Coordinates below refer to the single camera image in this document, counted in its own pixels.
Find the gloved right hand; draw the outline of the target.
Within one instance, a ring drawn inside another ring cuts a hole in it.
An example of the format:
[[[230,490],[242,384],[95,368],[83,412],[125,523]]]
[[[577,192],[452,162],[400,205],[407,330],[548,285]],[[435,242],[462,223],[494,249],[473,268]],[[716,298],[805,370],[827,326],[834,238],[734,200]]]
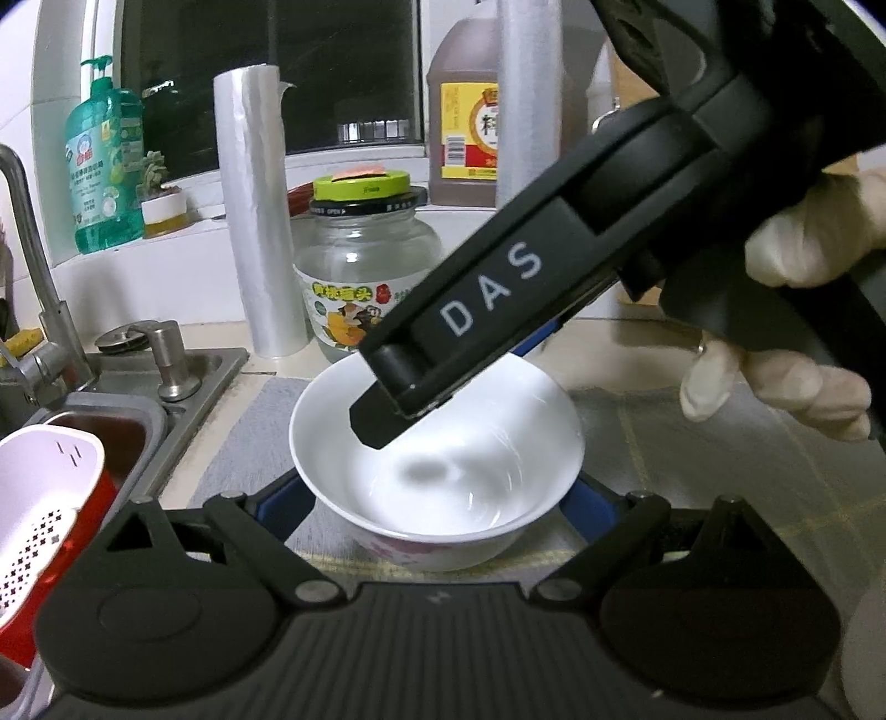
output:
[[[766,220],[745,243],[746,274],[766,286],[812,288],[837,279],[884,248],[884,171],[829,174],[820,188]],[[871,435],[871,388],[858,373],[786,349],[751,352],[701,335],[703,351],[680,384],[680,408],[700,423],[713,417],[745,378],[763,404],[784,409],[832,440]]]

